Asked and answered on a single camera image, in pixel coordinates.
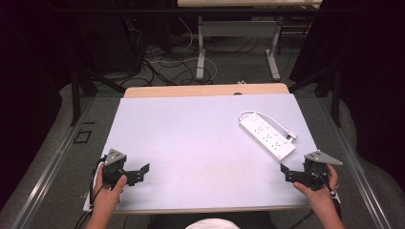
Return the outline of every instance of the gray carpet floor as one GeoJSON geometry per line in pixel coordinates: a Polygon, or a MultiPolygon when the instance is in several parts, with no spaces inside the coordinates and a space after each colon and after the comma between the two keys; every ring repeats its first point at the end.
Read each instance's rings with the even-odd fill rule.
{"type": "MultiPolygon", "coordinates": [[[[300,51],[300,47],[304,41],[303,36],[285,37],[281,55],[276,55],[276,61],[279,67],[279,72],[282,75],[283,83],[288,86],[292,82],[288,79],[295,58],[300,51]]],[[[207,45],[211,44],[209,49],[236,51],[248,41],[249,38],[212,38],[207,45]]],[[[244,49],[249,50],[249,47],[254,46],[249,43],[244,49]]],[[[234,84],[237,81],[244,80],[246,83],[271,83],[273,82],[269,76],[269,69],[266,62],[264,49],[268,47],[268,41],[259,39],[258,45],[251,52],[237,53],[214,53],[208,52],[206,58],[210,62],[206,63],[206,69],[211,73],[217,74],[214,78],[215,84],[234,84]]],[[[193,58],[195,52],[186,50],[184,47],[176,48],[176,52],[182,54],[190,53],[193,58]]],[[[149,50],[148,56],[156,55],[155,50],[149,50]]],[[[149,58],[150,61],[160,60],[160,57],[149,58]]],[[[167,68],[154,64],[156,70],[167,77],[175,78],[174,81],[181,83],[182,80],[192,77],[191,73],[184,73],[180,76],[177,74],[187,71],[184,66],[175,68],[167,68]]],[[[142,70],[137,77],[150,78],[151,74],[142,70]]],[[[139,86],[143,82],[132,80],[125,82],[124,87],[139,86]]],[[[115,93],[105,85],[96,83],[99,88],[99,94],[95,98],[85,98],[83,96],[83,104],[89,104],[85,109],[84,116],[80,119],[73,136],[81,131],[91,131],[89,141],[87,143],[78,143],[74,140],[68,141],[65,137],[72,133],[70,122],[72,118],[71,92],[70,87],[61,90],[63,97],[63,105],[59,112],[56,122],[49,132],[47,139],[37,154],[37,157],[32,162],[32,166],[26,173],[20,185],[9,199],[9,202],[4,207],[0,214],[0,227],[12,228],[14,225],[20,225],[16,221],[20,219],[21,212],[27,206],[27,200],[35,188],[38,180],[42,178],[43,172],[52,162],[53,157],[61,152],[66,152],[61,158],[60,168],[55,170],[51,178],[51,186],[45,190],[44,195],[38,202],[32,213],[27,218],[27,223],[24,224],[28,228],[73,228],[82,214],[84,199],[80,196],[87,190],[90,179],[90,173],[96,160],[100,157],[100,152],[103,149],[104,143],[109,134],[110,127],[114,120],[114,115],[117,110],[118,102],[121,94],[115,93]]],[[[155,79],[154,86],[164,85],[163,82],[155,79]]],[[[345,163],[343,167],[336,167],[339,174],[340,187],[338,189],[339,197],[342,200],[343,221],[348,228],[380,228],[375,222],[371,212],[375,209],[365,201],[365,194],[361,185],[358,184],[355,174],[347,166],[348,161],[345,154],[345,149],[342,142],[338,140],[339,136],[333,126],[330,125],[330,117],[328,112],[325,112],[324,105],[328,104],[330,98],[316,98],[313,94],[313,87],[308,85],[295,95],[300,108],[306,119],[313,139],[319,149],[327,152],[331,156],[339,158],[345,163]]],[[[349,147],[355,149],[355,125],[350,117],[350,111],[342,103],[341,106],[341,122],[345,139],[349,142],[349,147]]],[[[405,219],[402,217],[405,212],[405,197],[403,191],[397,186],[396,182],[384,171],[373,166],[357,157],[360,161],[361,168],[364,171],[367,181],[370,183],[383,216],[387,218],[392,228],[405,228],[405,219]]],[[[274,224],[278,228],[288,228],[293,222],[303,217],[309,209],[297,210],[280,210],[271,211],[270,215],[274,224]]],[[[127,216],[115,215],[110,223],[110,228],[125,228],[143,229],[151,220],[152,216],[142,215],[127,216]]],[[[310,217],[306,222],[302,223],[298,228],[321,228],[319,220],[316,216],[310,217]]]]}

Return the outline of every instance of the desk leg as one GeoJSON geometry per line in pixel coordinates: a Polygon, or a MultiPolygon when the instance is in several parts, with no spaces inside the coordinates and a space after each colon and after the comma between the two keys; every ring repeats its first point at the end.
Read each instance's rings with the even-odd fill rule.
{"type": "Polygon", "coordinates": [[[197,80],[203,80],[203,66],[205,61],[205,50],[203,48],[203,19],[199,17],[199,60],[197,62],[197,80]]]}
{"type": "Polygon", "coordinates": [[[280,74],[277,69],[276,60],[274,59],[274,54],[277,49],[277,42],[280,36],[281,26],[283,25],[283,17],[277,18],[276,28],[274,31],[274,35],[271,41],[270,50],[266,50],[266,56],[268,65],[270,67],[271,77],[274,81],[279,82],[281,80],[280,74]]]}

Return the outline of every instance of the white desk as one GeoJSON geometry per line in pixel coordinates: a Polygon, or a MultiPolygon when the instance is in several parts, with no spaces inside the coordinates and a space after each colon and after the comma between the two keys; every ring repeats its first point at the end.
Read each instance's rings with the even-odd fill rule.
{"type": "MultiPolygon", "coordinates": [[[[320,5],[322,0],[179,0],[180,7],[275,7],[275,6],[309,6],[320,5]]],[[[274,59],[283,17],[277,21],[203,21],[199,17],[199,60],[196,78],[203,79],[205,49],[203,38],[205,36],[261,36],[271,37],[270,49],[266,50],[267,62],[271,77],[280,81],[280,74],[274,59]]]]}
{"type": "Polygon", "coordinates": [[[308,206],[307,199],[285,182],[279,163],[239,127],[239,113],[256,110],[290,128],[299,136],[293,141],[296,150],[283,163],[291,170],[303,170],[304,154],[316,146],[293,94],[260,94],[261,88],[274,86],[276,92],[286,89],[282,84],[226,85],[189,86],[184,87],[185,93],[183,87],[166,87],[169,92],[177,91],[171,97],[140,95],[159,88],[128,93],[120,101],[102,154],[114,148],[127,155],[125,170],[150,163],[150,171],[142,183],[125,187],[117,213],[308,206]],[[197,96],[201,87],[210,96],[197,96]],[[258,94],[250,94],[254,88],[258,94]],[[224,95],[231,90],[243,95],[224,95]]]}

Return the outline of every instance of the power outlet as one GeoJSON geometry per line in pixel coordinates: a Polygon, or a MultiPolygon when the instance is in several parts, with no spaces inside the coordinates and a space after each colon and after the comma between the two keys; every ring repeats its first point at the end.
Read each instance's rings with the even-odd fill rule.
{"type": "Polygon", "coordinates": [[[278,162],[295,150],[291,142],[256,113],[242,119],[239,125],[278,162]]]}

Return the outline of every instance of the person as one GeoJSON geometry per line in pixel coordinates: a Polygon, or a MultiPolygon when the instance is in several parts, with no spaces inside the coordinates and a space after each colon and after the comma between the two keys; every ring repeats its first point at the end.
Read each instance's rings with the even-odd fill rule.
{"type": "MultiPolygon", "coordinates": [[[[103,182],[102,182],[102,171],[103,171],[104,165],[101,164],[98,173],[96,176],[96,185],[94,187],[94,197],[95,202],[94,202],[94,209],[92,216],[90,217],[89,222],[87,223],[86,228],[87,229],[93,229],[93,228],[107,228],[108,223],[110,221],[111,215],[114,213],[117,204],[118,204],[118,199],[119,195],[123,192],[124,186],[127,181],[126,176],[121,176],[121,178],[118,180],[117,185],[115,186],[114,189],[109,190],[107,188],[103,188],[103,182]]],[[[328,169],[330,171],[330,187],[333,191],[335,191],[335,187],[337,185],[337,179],[338,175],[336,171],[333,169],[328,164],[328,169]]],[[[318,191],[312,191],[310,188],[307,186],[294,182],[293,187],[300,191],[302,194],[304,194],[308,200],[309,200],[309,205],[312,208],[313,212],[315,215],[320,219],[322,226],[325,229],[340,229],[340,228],[345,228],[342,220],[338,216],[338,213],[336,212],[335,206],[333,204],[332,198],[330,196],[330,190],[328,190],[326,187],[318,190],[318,191]]],[[[264,212],[250,212],[246,213],[247,218],[250,220],[256,220],[255,217],[260,216],[261,213],[264,212]]],[[[238,216],[239,213],[233,213],[233,216],[235,220],[240,219],[241,217],[238,216]]],[[[187,215],[189,220],[194,220],[193,219],[193,214],[187,215]]],[[[238,229],[240,227],[237,226],[237,223],[233,223],[229,220],[224,220],[221,219],[221,214],[212,214],[212,215],[195,215],[195,216],[215,216],[214,219],[203,219],[203,220],[198,220],[195,223],[192,223],[189,226],[183,227],[184,229],[193,229],[193,228],[204,228],[204,226],[208,226],[206,228],[214,228],[212,227],[213,225],[222,225],[224,228],[234,228],[238,229]]]]}

